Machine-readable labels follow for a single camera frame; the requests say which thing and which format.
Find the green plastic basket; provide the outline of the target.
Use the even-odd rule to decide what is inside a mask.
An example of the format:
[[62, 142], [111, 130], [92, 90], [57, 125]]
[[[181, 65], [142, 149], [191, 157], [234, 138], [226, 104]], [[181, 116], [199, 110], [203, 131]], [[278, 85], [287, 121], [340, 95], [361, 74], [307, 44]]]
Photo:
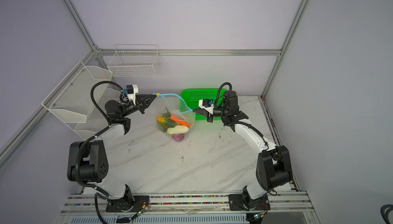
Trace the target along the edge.
[[[182, 91], [181, 97], [185, 101], [186, 105], [189, 108], [195, 109], [199, 108], [199, 100], [202, 99], [210, 99], [215, 101], [218, 93], [218, 88], [197, 88], [197, 89], [186, 89]], [[223, 94], [226, 92], [226, 89], [222, 89], [219, 95], [219, 101], [218, 104], [222, 101], [223, 99]], [[197, 121], [206, 121], [206, 117], [196, 114], [195, 115], [195, 120]]]

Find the green toy leafy vegetable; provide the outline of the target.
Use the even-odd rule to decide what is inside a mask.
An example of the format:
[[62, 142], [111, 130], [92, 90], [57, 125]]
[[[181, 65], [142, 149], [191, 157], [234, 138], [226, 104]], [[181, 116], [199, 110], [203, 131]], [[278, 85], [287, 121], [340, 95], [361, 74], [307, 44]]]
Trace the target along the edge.
[[170, 113], [170, 111], [167, 108], [165, 109], [165, 113], [161, 114], [161, 116], [164, 118], [170, 118], [171, 115], [172, 114]]

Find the yellow green toy corn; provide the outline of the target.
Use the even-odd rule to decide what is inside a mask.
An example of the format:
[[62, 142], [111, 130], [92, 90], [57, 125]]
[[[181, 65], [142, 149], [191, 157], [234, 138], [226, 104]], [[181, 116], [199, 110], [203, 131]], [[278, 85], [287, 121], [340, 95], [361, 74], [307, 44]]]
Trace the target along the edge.
[[163, 117], [162, 115], [157, 116], [156, 121], [157, 128], [161, 132], [167, 132], [169, 128], [174, 128], [177, 126], [175, 121], [171, 120], [170, 118]]

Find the orange toy carrot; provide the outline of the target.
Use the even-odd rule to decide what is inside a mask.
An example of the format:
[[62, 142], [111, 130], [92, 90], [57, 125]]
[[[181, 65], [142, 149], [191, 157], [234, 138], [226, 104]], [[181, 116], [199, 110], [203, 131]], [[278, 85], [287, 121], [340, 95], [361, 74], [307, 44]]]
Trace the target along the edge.
[[178, 116], [176, 116], [174, 114], [171, 115], [170, 119], [172, 121], [178, 123], [179, 125], [186, 126], [186, 127], [191, 127], [191, 125], [188, 122], [186, 122], [184, 119], [182, 119], [182, 118], [180, 118], [180, 117], [178, 117]]

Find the clear zip bag blue zipper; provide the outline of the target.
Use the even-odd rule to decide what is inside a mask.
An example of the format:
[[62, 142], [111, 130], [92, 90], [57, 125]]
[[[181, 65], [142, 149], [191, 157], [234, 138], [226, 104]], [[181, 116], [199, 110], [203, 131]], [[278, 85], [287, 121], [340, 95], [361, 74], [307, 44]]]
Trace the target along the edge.
[[177, 94], [155, 94], [159, 114], [156, 127], [175, 142], [182, 142], [195, 123], [195, 113]]

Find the white toy radish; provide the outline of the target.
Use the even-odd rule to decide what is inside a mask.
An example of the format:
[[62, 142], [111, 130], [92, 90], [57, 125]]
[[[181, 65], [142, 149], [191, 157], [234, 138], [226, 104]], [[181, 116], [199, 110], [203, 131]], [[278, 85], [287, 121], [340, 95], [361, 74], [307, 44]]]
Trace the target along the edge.
[[189, 132], [189, 127], [184, 126], [184, 125], [177, 125], [173, 128], [168, 128], [167, 133], [169, 135], [176, 135], [176, 134], [185, 134]]

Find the purple toy onion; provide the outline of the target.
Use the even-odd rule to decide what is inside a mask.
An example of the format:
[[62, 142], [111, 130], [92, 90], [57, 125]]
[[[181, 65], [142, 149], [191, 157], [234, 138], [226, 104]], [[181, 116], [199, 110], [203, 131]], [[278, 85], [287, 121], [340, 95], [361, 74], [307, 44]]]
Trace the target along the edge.
[[179, 134], [173, 134], [172, 139], [176, 142], [182, 142], [185, 138], [185, 134], [179, 133]]

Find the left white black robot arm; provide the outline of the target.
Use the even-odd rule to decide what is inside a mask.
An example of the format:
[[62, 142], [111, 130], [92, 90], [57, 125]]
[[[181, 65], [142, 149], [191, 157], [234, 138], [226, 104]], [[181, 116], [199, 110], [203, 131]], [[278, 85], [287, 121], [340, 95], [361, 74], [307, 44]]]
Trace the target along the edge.
[[135, 95], [134, 100], [123, 104], [109, 100], [104, 115], [110, 124], [83, 142], [70, 146], [67, 177], [84, 188], [93, 188], [104, 198], [115, 200], [125, 198], [132, 201], [130, 188], [109, 173], [109, 162], [105, 145], [127, 134], [131, 128], [128, 115], [134, 112], [144, 114], [155, 95]]

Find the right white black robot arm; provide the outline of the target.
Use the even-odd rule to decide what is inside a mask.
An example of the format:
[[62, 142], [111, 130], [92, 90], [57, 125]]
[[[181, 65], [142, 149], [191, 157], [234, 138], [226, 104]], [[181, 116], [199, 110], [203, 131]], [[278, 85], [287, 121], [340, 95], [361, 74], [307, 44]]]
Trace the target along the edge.
[[242, 204], [245, 210], [257, 207], [257, 201], [267, 194], [276, 193], [275, 188], [293, 181], [290, 153], [287, 147], [270, 142], [256, 127], [249, 117], [240, 110], [238, 97], [234, 91], [226, 91], [216, 100], [199, 100], [198, 108], [193, 112], [207, 118], [212, 123], [220, 118], [224, 126], [241, 136], [257, 153], [255, 180], [243, 188]]

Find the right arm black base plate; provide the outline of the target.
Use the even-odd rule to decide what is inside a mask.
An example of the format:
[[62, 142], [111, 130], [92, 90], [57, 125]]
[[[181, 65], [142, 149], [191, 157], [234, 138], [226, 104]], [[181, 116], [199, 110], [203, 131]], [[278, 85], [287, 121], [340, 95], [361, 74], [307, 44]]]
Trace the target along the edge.
[[231, 211], [269, 211], [271, 209], [267, 195], [251, 199], [243, 194], [230, 194], [228, 199]]

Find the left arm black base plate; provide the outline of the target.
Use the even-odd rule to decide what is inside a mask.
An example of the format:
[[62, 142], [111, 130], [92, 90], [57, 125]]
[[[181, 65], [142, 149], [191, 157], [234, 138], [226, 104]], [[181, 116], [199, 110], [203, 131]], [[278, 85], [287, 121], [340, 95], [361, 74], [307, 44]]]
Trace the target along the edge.
[[132, 212], [136, 213], [142, 210], [144, 205], [148, 206], [150, 197], [148, 195], [137, 195], [131, 198], [131, 200], [125, 199], [109, 199], [107, 202], [106, 212]]

